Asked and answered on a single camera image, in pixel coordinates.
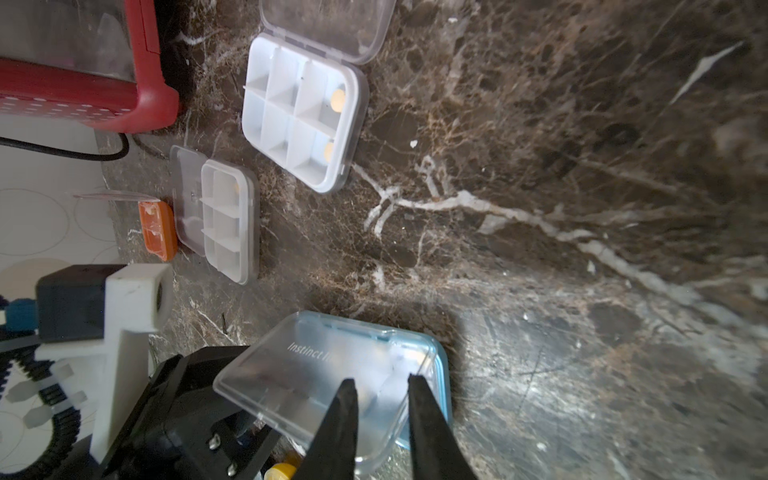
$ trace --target orange container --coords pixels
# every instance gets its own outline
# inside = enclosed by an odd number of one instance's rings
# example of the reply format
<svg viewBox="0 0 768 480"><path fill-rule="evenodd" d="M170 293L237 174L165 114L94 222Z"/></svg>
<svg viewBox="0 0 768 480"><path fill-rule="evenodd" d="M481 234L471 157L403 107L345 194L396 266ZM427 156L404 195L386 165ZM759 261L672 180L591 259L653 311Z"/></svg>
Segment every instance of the orange container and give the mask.
<svg viewBox="0 0 768 480"><path fill-rule="evenodd" d="M172 260L179 250L174 226L174 212L170 205L160 202L139 202L141 232L144 246L164 262Z"/></svg>

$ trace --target white pill organizer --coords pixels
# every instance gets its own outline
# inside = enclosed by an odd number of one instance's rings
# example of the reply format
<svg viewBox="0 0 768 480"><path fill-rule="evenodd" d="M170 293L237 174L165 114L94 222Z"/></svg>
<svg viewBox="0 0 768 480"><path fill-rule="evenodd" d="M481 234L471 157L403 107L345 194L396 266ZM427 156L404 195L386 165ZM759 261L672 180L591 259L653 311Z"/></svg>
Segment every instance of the white pill organizer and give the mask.
<svg viewBox="0 0 768 480"><path fill-rule="evenodd" d="M247 168L170 149L176 234L227 278L259 275L259 181Z"/></svg>
<svg viewBox="0 0 768 480"><path fill-rule="evenodd" d="M353 64L381 49L394 0L262 0L250 46L243 134L318 193L344 185L368 107ZM341 112L331 97L346 96Z"/></svg>

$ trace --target yellow cap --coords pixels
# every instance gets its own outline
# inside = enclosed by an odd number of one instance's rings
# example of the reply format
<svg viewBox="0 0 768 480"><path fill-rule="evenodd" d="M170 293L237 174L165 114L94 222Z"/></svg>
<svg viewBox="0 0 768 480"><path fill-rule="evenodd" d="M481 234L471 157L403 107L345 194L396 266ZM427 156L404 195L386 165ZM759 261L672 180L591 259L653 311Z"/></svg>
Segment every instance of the yellow cap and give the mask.
<svg viewBox="0 0 768 480"><path fill-rule="evenodd" d="M264 480L290 480L296 473L296 467L290 463L278 463L264 474Z"/></svg>

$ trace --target screw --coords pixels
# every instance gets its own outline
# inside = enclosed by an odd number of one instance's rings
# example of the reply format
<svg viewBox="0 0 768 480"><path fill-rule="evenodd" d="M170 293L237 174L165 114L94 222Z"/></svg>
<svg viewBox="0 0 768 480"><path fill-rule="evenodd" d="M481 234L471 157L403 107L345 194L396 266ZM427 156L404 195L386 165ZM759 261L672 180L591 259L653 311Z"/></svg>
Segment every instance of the screw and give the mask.
<svg viewBox="0 0 768 480"><path fill-rule="evenodd" d="M219 437L218 433L214 433L214 436L210 437L210 440L208 440L208 448L210 450L216 450L221 446L221 438Z"/></svg>

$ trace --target dark brown marble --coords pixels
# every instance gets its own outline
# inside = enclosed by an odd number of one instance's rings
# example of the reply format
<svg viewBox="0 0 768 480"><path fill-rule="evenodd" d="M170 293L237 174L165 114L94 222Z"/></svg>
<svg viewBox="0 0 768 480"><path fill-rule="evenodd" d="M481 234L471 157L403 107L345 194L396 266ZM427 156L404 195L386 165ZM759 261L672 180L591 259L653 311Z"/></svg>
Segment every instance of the dark brown marble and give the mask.
<svg viewBox="0 0 768 480"><path fill-rule="evenodd" d="M258 4L177 5L186 110L104 177L168 198L174 143L253 169L261 274L182 248L158 355L301 309L414 329L449 352L481 478L767 477L766 28L764 0L399 2L323 196L240 132ZM121 255L156 261L135 206L113 218ZM409 469L396 449L374 476Z"/></svg>

